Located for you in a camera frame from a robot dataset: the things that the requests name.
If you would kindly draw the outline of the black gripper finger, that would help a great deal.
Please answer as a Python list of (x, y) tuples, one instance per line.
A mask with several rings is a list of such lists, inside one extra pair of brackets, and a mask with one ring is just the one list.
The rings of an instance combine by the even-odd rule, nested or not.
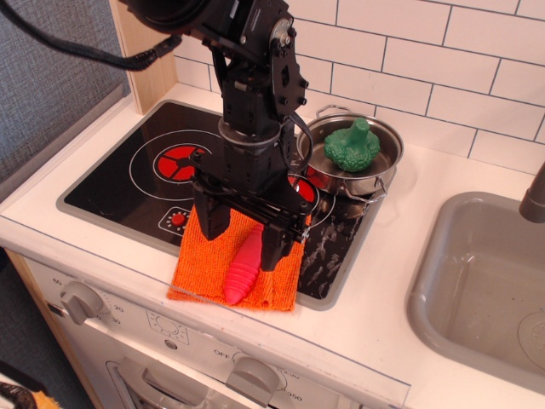
[(272, 272), (278, 262), (289, 255), (294, 236), (278, 226), (265, 226), (261, 234), (261, 269)]
[(231, 210), (217, 197), (195, 193), (194, 205), (199, 226), (207, 240), (217, 239), (227, 230), (230, 225)]

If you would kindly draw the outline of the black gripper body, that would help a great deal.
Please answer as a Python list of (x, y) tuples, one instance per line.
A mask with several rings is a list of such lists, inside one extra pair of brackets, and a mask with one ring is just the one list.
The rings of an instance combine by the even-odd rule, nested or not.
[(312, 206), (295, 191), (289, 177), (302, 173), (307, 159), (297, 153), (294, 136), (249, 146), (220, 136), (208, 152), (199, 148), (190, 154), (189, 161), (195, 168), (193, 196), (217, 197), (231, 211), (264, 226), (289, 230), (293, 243), (305, 239)]

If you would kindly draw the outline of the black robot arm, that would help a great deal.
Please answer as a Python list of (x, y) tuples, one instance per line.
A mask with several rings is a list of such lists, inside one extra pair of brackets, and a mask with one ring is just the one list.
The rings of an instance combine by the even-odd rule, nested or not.
[(295, 28), (283, 1), (130, 1), (144, 25), (200, 40), (221, 89), (219, 140), (190, 157), (193, 202), (206, 239), (233, 211), (263, 226), (261, 267), (272, 271), (303, 239), (311, 207), (289, 184), (297, 109), (307, 81), (295, 57)]

